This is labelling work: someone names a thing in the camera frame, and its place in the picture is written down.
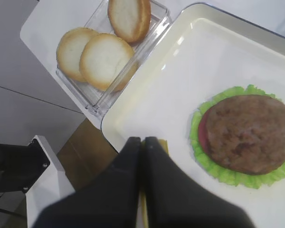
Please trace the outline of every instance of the white tray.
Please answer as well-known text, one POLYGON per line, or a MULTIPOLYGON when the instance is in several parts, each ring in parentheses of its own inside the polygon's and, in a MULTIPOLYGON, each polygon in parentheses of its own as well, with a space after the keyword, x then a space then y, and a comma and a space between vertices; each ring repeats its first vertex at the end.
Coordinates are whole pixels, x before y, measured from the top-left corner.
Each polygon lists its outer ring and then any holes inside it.
POLYGON ((227 88, 249 84, 285 103, 285 38, 194 4, 179 15, 105 115, 102 131, 117 151, 130 136, 167 140, 171 158, 198 184, 242 207, 257 228, 285 228, 285 179, 258 190, 219 183, 195 162, 190 145, 198 106, 227 88))

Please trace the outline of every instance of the clear plastic box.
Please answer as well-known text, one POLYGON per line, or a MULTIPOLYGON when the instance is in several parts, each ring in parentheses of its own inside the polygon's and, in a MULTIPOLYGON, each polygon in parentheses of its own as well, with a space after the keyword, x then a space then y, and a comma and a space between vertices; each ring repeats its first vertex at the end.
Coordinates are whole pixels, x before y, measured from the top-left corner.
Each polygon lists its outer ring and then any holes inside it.
MULTIPOLYGON (((85 27, 96 30, 99 33, 114 34, 109 17, 107 15, 109 0, 103 0, 93 13, 85 27)), ((100 91, 88 83, 82 83, 65 76, 57 67, 56 74, 79 100, 79 102, 93 115, 100 119, 118 98, 121 91, 114 89, 119 85, 133 64, 140 66, 154 49, 164 32, 168 29, 171 19, 169 10, 151 0, 151 23, 149 32, 145 39, 136 46, 134 56, 121 70, 116 79, 111 83, 106 91, 100 91)))

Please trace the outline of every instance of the green lettuce leaf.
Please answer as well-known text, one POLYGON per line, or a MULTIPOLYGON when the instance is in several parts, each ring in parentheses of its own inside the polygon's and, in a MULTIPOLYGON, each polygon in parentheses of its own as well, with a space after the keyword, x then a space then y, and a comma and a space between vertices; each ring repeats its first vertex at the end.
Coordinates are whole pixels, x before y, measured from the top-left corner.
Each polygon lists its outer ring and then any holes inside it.
POLYGON ((266 94, 264 90, 258 89, 254 85, 248 85, 246 89, 236 86, 229 88, 217 95, 215 95, 211 101, 204 102, 199 111, 193 114, 191 122, 190 140, 194 150, 194 157, 201 167, 212 177, 218 179, 219 182, 223 182, 229 185, 237 186, 242 184, 248 188, 258 189, 263 184, 268 186, 272 185, 276 181, 280 181, 285 178, 285 162, 276 170, 265 175, 247 175, 240 172, 235 172, 226 168, 223 168, 216 164, 207 154, 204 153, 201 145, 199 144, 198 126, 202 119, 202 115, 212 106, 218 102, 237 95, 266 95, 271 98, 276 98, 275 94, 266 94))

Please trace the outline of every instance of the bread slice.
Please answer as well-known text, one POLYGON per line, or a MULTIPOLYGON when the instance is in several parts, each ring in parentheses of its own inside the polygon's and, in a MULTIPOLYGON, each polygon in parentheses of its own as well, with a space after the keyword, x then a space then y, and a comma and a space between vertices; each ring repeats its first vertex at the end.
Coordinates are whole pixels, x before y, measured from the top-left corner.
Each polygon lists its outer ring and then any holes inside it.
MULTIPOLYGON (((134 55, 134 51, 124 40, 111 34, 99 34, 92 38, 82 52, 80 73, 88 83, 105 91, 134 55)), ((121 90, 135 73, 133 66, 115 89, 121 90)))
POLYGON ((117 36, 128 43, 139 42, 149 30, 150 0, 110 0, 108 15, 117 36))
POLYGON ((98 32, 89 28, 75 28, 67 32, 60 40, 56 50, 59 69, 68 77, 85 82, 79 71, 81 53, 88 41, 98 35, 98 32))

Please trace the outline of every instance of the burger patty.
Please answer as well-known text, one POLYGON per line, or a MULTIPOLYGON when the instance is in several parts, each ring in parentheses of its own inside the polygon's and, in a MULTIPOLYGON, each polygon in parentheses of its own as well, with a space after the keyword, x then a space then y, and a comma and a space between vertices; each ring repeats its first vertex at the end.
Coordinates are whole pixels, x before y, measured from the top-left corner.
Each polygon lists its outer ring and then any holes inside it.
POLYGON ((227 98, 204 114, 198 131, 204 152, 233 171, 266 174, 285 162, 285 105, 269 96, 227 98))

